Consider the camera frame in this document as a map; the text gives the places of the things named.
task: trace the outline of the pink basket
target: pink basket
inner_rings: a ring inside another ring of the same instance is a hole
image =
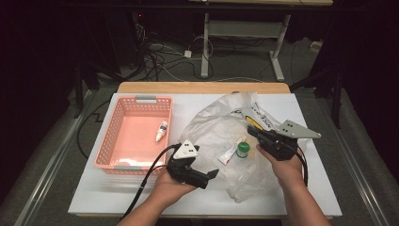
[[[168,146],[169,127],[161,140],[155,137],[162,121],[170,125],[171,111],[171,97],[119,97],[94,165],[111,174],[147,173]],[[164,164],[165,155],[156,166]]]

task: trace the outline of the dark background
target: dark background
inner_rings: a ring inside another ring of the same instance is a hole
[[[105,54],[101,56],[90,36],[85,35],[88,32],[85,22],[79,17],[71,17],[69,13],[73,12],[43,0],[29,4],[24,1],[7,1],[2,5],[1,201],[7,196],[39,142],[70,105],[67,96],[73,87],[78,59],[91,60],[114,73],[118,72],[121,59],[118,51],[110,48],[110,34],[101,32],[107,28],[103,14],[88,18],[88,22],[98,25],[92,27],[91,32],[98,32],[98,41],[103,42],[102,51]],[[341,13],[335,17],[333,24],[331,15],[309,13],[293,16],[286,40],[294,42],[307,37],[325,41],[312,74],[332,66],[341,69],[343,87],[376,149],[398,179],[399,169],[395,167],[399,161],[395,142],[399,140],[396,131],[396,118],[399,115],[397,3],[394,0],[346,0],[335,1],[334,5],[343,8],[364,6],[367,12]],[[197,32],[195,27],[201,28],[198,25],[201,19],[195,13],[164,12],[147,14],[144,19],[149,30],[164,32],[165,36],[182,42],[192,40],[193,33]],[[181,21],[185,23],[177,30],[176,23]],[[113,31],[120,31],[111,26],[111,30],[113,28]],[[104,56],[113,65],[104,65]],[[311,86],[319,86],[325,81],[316,81]]]

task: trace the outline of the person's right hand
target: person's right hand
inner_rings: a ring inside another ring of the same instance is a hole
[[[284,189],[292,186],[304,186],[302,177],[302,163],[293,156],[290,160],[278,161],[258,144],[256,149],[270,161],[273,171],[279,179],[279,185]]]

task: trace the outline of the table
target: table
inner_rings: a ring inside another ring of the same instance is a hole
[[[122,83],[118,95],[128,93],[168,94],[173,97],[173,128],[169,135],[169,143],[175,142],[179,133],[190,122],[193,116],[208,104],[225,93],[232,91],[259,91],[264,93],[260,105],[268,104],[267,111],[282,121],[290,117],[291,120],[306,124],[297,104],[294,94],[289,93],[288,87],[282,83]],[[184,107],[184,99],[191,101],[192,96],[198,95],[195,105]],[[104,118],[107,125],[110,115]],[[82,178],[79,182],[69,213],[78,216],[121,216],[133,200],[142,176],[109,175],[94,167],[96,149],[100,145],[103,126],[93,151],[90,154]],[[308,143],[306,151],[310,180],[309,190],[319,202],[328,217],[340,216],[341,209],[327,178],[323,164],[312,142]],[[137,204],[142,203],[150,194],[154,177],[147,183]],[[226,192],[223,180],[216,177],[210,181],[206,189],[197,189],[182,197],[170,206],[162,215],[164,218],[285,218],[285,204],[280,188],[256,199],[249,199],[242,203],[235,203]]]
[[[331,6],[332,0],[209,0],[210,3],[227,3],[227,4],[261,4],[261,5],[304,5],[304,6]],[[235,36],[235,37],[254,37],[254,38],[276,38],[277,44],[274,51],[269,52],[270,60],[278,81],[284,81],[281,66],[279,65],[279,51],[284,41],[285,33],[290,22],[291,15],[285,15],[280,23],[267,22],[241,22],[241,21],[216,21],[209,19],[209,13],[205,13],[204,32],[203,32],[203,54],[201,62],[200,76],[208,77],[209,53],[208,43],[209,36]]]

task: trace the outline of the white tabletop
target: white tabletop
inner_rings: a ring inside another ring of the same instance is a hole
[[[134,93],[117,93],[111,101],[114,105],[120,96],[132,96]],[[185,126],[191,122],[207,105],[223,94],[153,94],[173,98],[172,123],[168,131],[168,144],[177,143]],[[258,94],[258,104],[278,121],[287,119],[306,126],[302,112],[294,94]],[[70,214],[79,216],[121,216],[132,202],[144,176],[106,174],[94,166],[94,160],[106,125],[112,113],[109,107],[85,170],[75,191],[69,209]],[[309,167],[309,191],[328,217],[341,216],[342,212],[332,190],[330,181],[313,144],[308,142],[306,157]],[[155,177],[151,176],[143,190],[137,205],[150,194]],[[282,190],[278,187],[265,195],[236,203],[227,191],[223,179],[216,177],[206,189],[195,191],[182,197],[162,214],[175,218],[284,218],[287,215]]]

